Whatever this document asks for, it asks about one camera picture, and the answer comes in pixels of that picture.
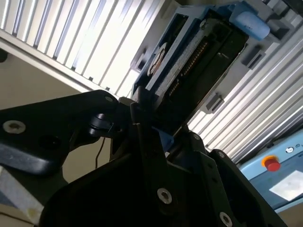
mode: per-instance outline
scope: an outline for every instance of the slotted aluminum profile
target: slotted aluminum profile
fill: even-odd
[[[130,63],[166,1],[3,0],[0,48],[81,92],[127,96]]]

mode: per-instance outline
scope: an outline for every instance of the white sticker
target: white sticker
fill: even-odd
[[[303,173],[295,170],[269,190],[283,199],[291,201],[303,193]]]

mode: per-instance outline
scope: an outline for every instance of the cable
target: cable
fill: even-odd
[[[97,153],[97,156],[96,156],[96,160],[95,160],[95,169],[98,168],[98,158],[99,158],[99,155],[100,155],[100,153],[101,153],[101,151],[102,151],[102,149],[103,149],[104,142],[105,142],[105,137],[103,137],[101,147],[100,147],[99,152]]]

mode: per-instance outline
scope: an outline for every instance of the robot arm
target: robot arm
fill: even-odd
[[[139,100],[93,91],[0,111],[1,192],[40,227],[286,226],[222,151],[207,152],[186,127],[168,161]],[[63,186],[68,153],[100,136],[112,138],[111,161]]]

